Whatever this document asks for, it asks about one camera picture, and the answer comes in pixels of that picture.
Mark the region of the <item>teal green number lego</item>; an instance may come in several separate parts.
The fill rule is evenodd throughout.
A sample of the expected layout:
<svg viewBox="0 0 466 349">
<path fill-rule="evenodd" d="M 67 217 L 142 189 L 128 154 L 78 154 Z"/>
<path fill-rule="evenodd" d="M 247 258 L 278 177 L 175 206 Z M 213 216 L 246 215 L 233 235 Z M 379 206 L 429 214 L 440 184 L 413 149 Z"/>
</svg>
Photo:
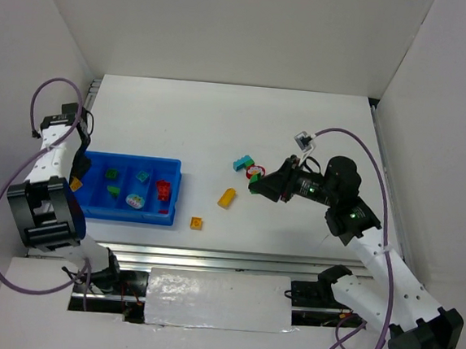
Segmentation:
<svg viewBox="0 0 466 349">
<path fill-rule="evenodd" d="M 146 171 L 139 171 L 136 175 L 137 180 L 140 182 L 140 184 L 145 184 L 150 180 L 150 174 Z"/>
</svg>

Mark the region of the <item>yellow long lego brick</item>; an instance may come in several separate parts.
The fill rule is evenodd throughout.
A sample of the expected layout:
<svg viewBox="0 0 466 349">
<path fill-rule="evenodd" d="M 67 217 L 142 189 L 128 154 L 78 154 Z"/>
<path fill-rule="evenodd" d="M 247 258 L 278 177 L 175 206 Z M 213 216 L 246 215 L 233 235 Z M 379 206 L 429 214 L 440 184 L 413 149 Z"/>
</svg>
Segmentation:
<svg viewBox="0 0 466 349">
<path fill-rule="evenodd" d="M 217 205 L 223 209 L 228 209 L 236 197 L 237 191 L 233 188 L 228 188 L 221 196 Z"/>
</svg>

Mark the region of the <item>red square lego brick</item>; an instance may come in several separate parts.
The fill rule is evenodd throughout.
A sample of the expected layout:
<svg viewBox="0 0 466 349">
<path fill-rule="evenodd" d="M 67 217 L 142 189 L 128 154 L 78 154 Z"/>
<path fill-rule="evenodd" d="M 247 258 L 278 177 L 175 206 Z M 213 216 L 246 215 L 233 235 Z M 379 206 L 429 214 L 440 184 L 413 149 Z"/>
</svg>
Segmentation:
<svg viewBox="0 0 466 349">
<path fill-rule="evenodd" d="M 171 198 L 171 184 L 166 180 L 155 182 L 157 189 L 157 198 L 159 201 L 168 201 Z"/>
</svg>

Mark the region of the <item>green curved lego piece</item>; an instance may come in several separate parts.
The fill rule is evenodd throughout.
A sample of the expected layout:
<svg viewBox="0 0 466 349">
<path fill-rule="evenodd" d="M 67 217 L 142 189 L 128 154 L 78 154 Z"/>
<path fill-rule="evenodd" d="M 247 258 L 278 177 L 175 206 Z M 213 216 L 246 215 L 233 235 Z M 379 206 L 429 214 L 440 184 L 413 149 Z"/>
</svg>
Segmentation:
<svg viewBox="0 0 466 349">
<path fill-rule="evenodd" d="M 249 185 L 253 185 L 254 183 L 256 183 L 260 179 L 260 176 L 261 176 L 260 172 L 252 175 L 249 179 Z"/>
</svg>

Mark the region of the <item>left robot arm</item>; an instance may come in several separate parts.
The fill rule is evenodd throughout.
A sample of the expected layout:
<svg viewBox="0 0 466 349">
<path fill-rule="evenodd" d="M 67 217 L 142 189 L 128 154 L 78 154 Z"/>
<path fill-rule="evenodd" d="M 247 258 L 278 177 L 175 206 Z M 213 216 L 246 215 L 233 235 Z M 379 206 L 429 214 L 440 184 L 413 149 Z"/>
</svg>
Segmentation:
<svg viewBox="0 0 466 349">
<path fill-rule="evenodd" d="M 54 252 L 78 268 L 88 260 L 90 284 L 110 294 L 120 281 L 117 258 L 87 234 L 84 212 L 70 187 L 91 167 L 85 155 L 91 141 L 85 109 L 71 130 L 77 111 L 77 103 L 65 103 L 60 114 L 42 120 L 41 147 L 46 153 L 22 183 L 9 186 L 7 200 L 25 247 Z"/>
</svg>

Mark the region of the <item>yellow black striped lego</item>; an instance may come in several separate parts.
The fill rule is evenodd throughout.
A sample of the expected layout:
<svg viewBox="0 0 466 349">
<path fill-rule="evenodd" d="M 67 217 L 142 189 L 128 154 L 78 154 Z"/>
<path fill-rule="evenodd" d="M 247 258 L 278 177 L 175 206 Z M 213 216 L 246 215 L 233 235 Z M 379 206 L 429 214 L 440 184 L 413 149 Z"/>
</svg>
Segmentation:
<svg viewBox="0 0 466 349">
<path fill-rule="evenodd" d="M 77 177 L 73 177 L 69 187 L 73 192 L 77 192 L 82 186 L 83 183 Z"/>
</svg>

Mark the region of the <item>green sloped lego piece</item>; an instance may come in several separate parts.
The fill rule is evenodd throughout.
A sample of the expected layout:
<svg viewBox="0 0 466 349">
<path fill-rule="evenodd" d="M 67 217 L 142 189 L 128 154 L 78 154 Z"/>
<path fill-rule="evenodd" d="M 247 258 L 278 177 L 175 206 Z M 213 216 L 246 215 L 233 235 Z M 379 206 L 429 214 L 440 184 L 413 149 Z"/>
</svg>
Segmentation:
<svg viewBox="0 0 466 349">
<path fill-rule="evenodd" d="M 109 185 L 107 187 L 107 192 L 110 194 L 110 196 L 113 198 L 113 199 L 117 199 L 119 198 L 120 196 L 120 188 L 117 187 L 117 186 L 111 186 Z"/>
</svg>

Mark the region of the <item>green two-stud lego brick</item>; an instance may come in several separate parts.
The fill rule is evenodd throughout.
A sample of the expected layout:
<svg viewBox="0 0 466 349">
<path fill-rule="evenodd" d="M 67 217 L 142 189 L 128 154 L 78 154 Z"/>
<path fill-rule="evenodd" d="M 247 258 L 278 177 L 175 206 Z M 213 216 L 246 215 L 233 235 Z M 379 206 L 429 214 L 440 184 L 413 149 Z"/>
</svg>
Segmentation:
<svg viewBox="0 0 466 349">
<path fill-rule="evenodd" d="M 119 171 L 117 170 L 117 168 L 108 168 L 106 171 L 105 171 L 105 178 L 107 180 L 116 180 L 118 179 L 119 177 Z"/>
</svg>

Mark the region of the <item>teal flower print lego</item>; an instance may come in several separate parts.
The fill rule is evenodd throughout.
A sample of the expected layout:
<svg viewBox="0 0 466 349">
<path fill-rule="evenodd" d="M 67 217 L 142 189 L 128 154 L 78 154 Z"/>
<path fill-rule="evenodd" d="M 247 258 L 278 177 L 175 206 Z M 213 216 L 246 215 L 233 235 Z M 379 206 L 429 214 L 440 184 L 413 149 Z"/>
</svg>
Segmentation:
<svg viewBox="0 0 466 349">
<path fill-rule="evenodd" d="M 145 205 L 145 200 L 138 194 L 129 194 L 125 198 L 125 202 L 132 208 L 141 210 Z"/>
</svg>

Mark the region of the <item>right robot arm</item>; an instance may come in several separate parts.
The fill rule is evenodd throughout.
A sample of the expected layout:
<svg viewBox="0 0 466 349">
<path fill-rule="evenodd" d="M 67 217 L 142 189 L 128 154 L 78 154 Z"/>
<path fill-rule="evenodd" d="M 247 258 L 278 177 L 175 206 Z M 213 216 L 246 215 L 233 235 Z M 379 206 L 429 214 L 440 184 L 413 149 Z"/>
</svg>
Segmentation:
<svg viewBox="0 0 466 349">
<path fill-rule="evenodd" d="M 361 177 L 352 159 L 335 156 L 325 172 L 303 170 L 290 156 L 266 176 L 250 179 L 250 192 L 273 202 L 297 195 L 327 207 L 330 233 L 355 253 L 381 286 L 382 299 L 356 278 L 350 269 L 336 266 L 323 272 L 335 301 L 356 312 L 368 326 L 388 330 L 389 349 L 455 349 L 464 320 L 455 309 L 446 310 L 427 292 L 397 251 L 387 245 L 381 222 L 359 196 Z"/>
</svg>

